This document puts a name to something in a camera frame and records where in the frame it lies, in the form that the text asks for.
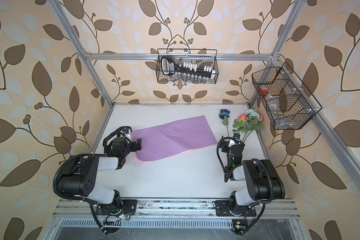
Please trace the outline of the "pink purple wrapping paper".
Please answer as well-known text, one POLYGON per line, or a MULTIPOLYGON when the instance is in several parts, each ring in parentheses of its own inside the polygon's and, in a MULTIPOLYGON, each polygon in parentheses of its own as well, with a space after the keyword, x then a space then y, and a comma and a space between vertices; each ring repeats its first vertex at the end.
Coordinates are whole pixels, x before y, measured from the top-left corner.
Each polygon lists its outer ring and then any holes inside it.
POLYGON ((132 132, 132 137, 134 140, 142 140, 142 149, 136 152, 136 156, 143 163, 155 162, 218 143, 205 116, 136 130, 132 132))

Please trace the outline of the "pale green fake flower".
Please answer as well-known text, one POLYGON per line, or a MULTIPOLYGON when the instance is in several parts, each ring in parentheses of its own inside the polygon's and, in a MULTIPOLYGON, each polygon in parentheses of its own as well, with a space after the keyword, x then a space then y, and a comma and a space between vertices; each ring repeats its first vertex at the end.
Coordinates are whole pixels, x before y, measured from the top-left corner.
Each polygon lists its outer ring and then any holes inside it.
POLYGON ((262 130, 264 125, 263 122, 259 121, 260 114, 256 110, 247 109, 245 111, 245 115, 247 115, 247 117, 249 118, 249 124, 250 124, 250 133, 246 137, 247 140, 247 138, 253 131, 262 130))

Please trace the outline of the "blue fake rose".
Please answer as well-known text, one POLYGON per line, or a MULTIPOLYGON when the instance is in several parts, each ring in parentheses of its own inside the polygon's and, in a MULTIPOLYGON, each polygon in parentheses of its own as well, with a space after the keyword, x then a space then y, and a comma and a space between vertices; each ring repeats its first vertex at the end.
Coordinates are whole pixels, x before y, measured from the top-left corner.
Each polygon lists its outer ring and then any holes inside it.
POLYGON ((219 118, 222 120, 223 125, 227 128, 228 136, 229 133, 229 118, 230 118, 230 111, 227 109, 221 109, 219 113, 219 118))

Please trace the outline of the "pink fake rose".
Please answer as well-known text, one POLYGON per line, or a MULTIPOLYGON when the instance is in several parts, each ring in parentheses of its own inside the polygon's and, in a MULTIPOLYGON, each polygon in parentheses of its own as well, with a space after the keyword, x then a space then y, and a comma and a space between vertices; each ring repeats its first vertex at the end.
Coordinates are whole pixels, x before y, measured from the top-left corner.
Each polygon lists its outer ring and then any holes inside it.
POLYGON ((245 142, 246 137, 250 133, 249 118, 247 115, 242 114, 238 118, 234 119, 233 132, 241 135, 241 141, 245 142))

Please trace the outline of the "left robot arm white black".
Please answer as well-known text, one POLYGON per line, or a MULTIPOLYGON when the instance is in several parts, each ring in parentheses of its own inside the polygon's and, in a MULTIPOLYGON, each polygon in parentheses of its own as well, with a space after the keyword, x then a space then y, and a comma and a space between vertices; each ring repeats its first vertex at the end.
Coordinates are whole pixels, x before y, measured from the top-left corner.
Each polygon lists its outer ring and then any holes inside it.
POLYGON ((103 139, 103 154, 78 154, 69 157, 54 176, 54 193, 66 200, 122 208, 120 193, 99 184, 97 175, 101 171, 122 169, 127 156, 142 149, 142 139, 134 139, 132 133, 131 127, 122 126, 103 139))

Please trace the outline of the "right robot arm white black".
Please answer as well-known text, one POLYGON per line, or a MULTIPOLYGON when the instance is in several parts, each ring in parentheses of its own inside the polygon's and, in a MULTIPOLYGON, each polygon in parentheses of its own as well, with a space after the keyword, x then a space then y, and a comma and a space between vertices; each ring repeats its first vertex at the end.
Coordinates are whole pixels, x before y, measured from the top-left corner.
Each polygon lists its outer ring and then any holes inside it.
POLYGON ((286 190, 274 165, 270 160, 243 159, 245 143, 240 134, 222 137, 217 144, 217 157, 223 168, 224 182, 244 181, 242 190, 234 191, 229 198, 229 206, 249 207, 269 204, 284 199, 286 190))

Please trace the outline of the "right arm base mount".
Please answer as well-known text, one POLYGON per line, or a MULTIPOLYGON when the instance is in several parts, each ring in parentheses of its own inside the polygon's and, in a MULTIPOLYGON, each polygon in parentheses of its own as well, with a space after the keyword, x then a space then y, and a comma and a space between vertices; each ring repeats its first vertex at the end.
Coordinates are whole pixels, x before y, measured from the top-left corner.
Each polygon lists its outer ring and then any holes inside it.
POLYGON ((216 200, 213 204, 218 217, 256 217, 254 208, 240 206, 230 200, 216 200))

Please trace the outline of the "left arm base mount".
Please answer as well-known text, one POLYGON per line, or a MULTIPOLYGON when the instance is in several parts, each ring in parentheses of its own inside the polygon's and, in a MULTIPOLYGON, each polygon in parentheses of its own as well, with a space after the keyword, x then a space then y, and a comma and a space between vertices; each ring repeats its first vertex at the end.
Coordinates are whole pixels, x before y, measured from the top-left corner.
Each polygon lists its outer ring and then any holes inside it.
POLYGON ((135 199, 122 199, 121 205, 118 207, 116 203, 109 205, 98 205, 95 213, 101 216, 108 215, 134 215, 137 210, 138 200, 135 199))

